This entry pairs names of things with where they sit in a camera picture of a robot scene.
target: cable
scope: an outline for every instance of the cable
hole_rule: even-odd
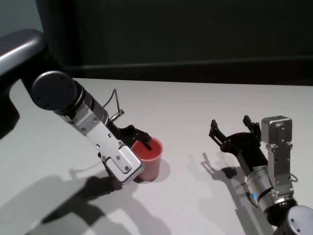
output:
[[[294,174],[290,174],[294,179],[291,179],[292,182],[298,182],[298,178]]]
[[[111,97],[109,98],[109,100],[107,101],[107,103],[105,103],[105,105],[103,105],[102,107],[105,108],[108,103],[110,103],[110,101],[112,100],[113,98],[113,95],[115,94],[115,99],[116,99],[116,104],[117,104],[117,110],[118,110],[118,113],[121,113],[120,109],[119,109],[119,103],[118,103],[118,98],[117,98],[117,91],[116,89],[113,90],[112,94],[111,94]]]

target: red cup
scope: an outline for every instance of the red cup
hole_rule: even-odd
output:
[[[163,153],[163,145],[158,139],[152,138],[149,141],[149,146],[152,150],[147,149],[143,143],[136,141],[132,147],[141,162],[145,164],[145,169],[138,175],[143,181],[152,181],[158,176]]]

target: white table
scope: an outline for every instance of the white table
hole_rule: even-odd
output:
[[[11,98],[21,119],[0,141],[0,234],[270,234],[273,229],[240,185],[243,173],[237,168],[228,179],[221,171],[238,167],[235,157],[222,154],[208,137],[211,119],[226,135],[247,131],[246,114],[254,122],[292,118],[295,198],[313,208],[312,87],[77,80],[100,103],[117,88],[125,115],[116,124],[133,124],[163,142],[160,175],[92,199],[74,196],[91,176],[97,178],[84,192],[97,195],[97,188],[106,188],[97,151],[60,117],[35,106],[18,82]],[[108,111],[116,112],[114,103]],[[203,155],[215,170],[203,167]],[[59,218],[41,223],[55,210]]]

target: robotic arm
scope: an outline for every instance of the robotic arm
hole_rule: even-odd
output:
[[[43,34],[36,30],[21,30],[0,38],[0,139],[13,130],[20,117],[9,97],[18,79],[38,107],[60,115],[91,141],[106,169],[118,181],[131,181],[143,170],[131,147],[141,141],[151,150],[148,133],[132,125],[115,126],[113,121],[123,112],[109,118],[92,95],[63,72],[49,53]]]
[[[293,198],[290,173],[292,120],[288,117],[268,117],[259,123],[243,120],[249,133],[226,137],[212,120],[209,136],[222,152],[236,156],[247,184],[269,224],[277,226],[275,235],[308,235],[313,231],[313,210],[298,206]],[[262,153],[261,140],[268,150],[268,161]]]

